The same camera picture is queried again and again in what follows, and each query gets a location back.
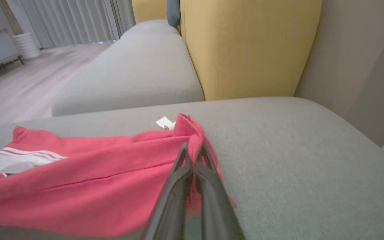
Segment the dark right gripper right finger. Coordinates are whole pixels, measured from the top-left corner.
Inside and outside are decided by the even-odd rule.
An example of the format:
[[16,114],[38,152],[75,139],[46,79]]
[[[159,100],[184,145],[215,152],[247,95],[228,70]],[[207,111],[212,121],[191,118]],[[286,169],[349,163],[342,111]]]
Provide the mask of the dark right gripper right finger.
[[207,144],[195,164],[197,190],[201,195],[203,240],[245,240],[233,204],[219,176]]

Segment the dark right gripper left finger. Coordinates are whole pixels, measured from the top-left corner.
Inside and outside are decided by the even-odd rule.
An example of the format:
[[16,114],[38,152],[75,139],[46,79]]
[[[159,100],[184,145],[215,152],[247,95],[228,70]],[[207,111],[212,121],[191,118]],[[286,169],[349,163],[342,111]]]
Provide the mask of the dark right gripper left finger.
[[188,143],[180,148],[143,233],[142,240],[183,240],[193,170]]

